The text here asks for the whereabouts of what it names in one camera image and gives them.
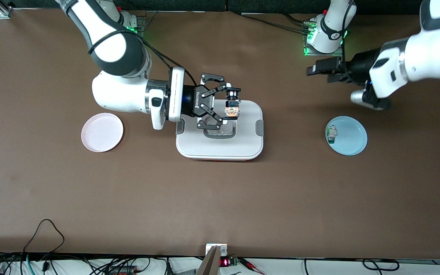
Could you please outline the light blue round plate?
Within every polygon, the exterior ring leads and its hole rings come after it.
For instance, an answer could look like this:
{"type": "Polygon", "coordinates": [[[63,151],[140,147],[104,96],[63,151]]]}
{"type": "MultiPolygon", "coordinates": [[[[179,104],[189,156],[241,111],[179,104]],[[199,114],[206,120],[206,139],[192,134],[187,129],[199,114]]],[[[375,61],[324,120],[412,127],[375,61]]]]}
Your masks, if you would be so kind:
{"type": "Polygon", "coordinates": [[[353,117],[335,117],[329,121],[325,130],[330,124],[335,125],[337,128],[335,143],[328,144],[335,152],[341,155],[353,156],[361,153],[367,146],[367,131],[365,127],[353,117]]]}

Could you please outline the orange black push-button switch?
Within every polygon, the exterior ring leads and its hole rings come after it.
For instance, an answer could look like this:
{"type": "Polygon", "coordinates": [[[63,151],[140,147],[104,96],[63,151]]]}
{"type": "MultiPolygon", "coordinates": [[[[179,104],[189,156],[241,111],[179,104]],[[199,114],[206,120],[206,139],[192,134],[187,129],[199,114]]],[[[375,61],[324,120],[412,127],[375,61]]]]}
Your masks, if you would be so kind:
{"type": "Polygon", "coordinates": [[[239,92],[226,92],[225,119],[236,120],[240,112],[239,92]]]}

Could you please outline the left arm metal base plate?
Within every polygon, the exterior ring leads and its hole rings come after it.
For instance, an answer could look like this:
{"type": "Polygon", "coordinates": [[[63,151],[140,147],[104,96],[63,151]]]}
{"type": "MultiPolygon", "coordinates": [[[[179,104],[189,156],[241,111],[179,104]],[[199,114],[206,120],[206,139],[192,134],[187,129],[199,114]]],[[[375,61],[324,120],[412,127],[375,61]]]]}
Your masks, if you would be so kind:
{"type": "Polygon", "coordinates": [[[317,51],[312,45],[308,44],[308,36],[303,36],[304,42],[304,56],[322,56],[322,57],[341,57],[342,56],[342,45],[340,45],[335,52],[332,53],[322,53],[317,51]]]}

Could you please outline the red black test leads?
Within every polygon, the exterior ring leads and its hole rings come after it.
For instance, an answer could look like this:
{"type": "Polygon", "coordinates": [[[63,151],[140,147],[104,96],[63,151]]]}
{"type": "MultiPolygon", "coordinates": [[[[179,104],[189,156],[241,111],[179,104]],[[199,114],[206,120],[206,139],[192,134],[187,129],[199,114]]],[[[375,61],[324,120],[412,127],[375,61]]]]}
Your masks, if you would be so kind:
{"type": "Polygon", "coordinates": [[[239,261],[239,263],[241,263],[241,265],[243,265],[248,270],[251,270],[252,272],[258,273],[260,275],[266,275],[264,272],[259,270],[253,263],[251,263],[250,261],[247,261],[245,258],[238,257],[238,261],[239,261]]]}

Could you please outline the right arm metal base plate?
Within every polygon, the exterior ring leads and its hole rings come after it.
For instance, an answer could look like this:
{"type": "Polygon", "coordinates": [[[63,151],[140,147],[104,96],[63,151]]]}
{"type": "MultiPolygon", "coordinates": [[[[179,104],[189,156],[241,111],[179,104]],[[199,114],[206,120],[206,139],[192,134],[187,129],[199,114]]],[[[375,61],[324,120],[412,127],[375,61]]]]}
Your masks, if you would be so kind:
{"type": "Polygon", "coordinates": [[[127,19],[127,28],[134,33],[137,33],[140,37],[143,37],[144,35],[144,29],[146,26],[146,18],[145,17],[138,17],[135,15],[129,16],[129,19],[127,19]]]}

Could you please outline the pink round plate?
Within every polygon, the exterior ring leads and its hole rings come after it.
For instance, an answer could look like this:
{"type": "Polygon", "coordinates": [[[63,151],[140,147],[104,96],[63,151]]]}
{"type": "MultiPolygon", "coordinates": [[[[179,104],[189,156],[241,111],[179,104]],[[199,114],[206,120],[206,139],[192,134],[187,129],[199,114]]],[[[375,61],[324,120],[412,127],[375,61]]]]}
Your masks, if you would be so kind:
{"type": "Polygon", "coordinates": [[[92,152],[108,152],[124,135],[123,122],[112,113],[99,113],[87,120],[81,130],[82,144],[92,152]]]}

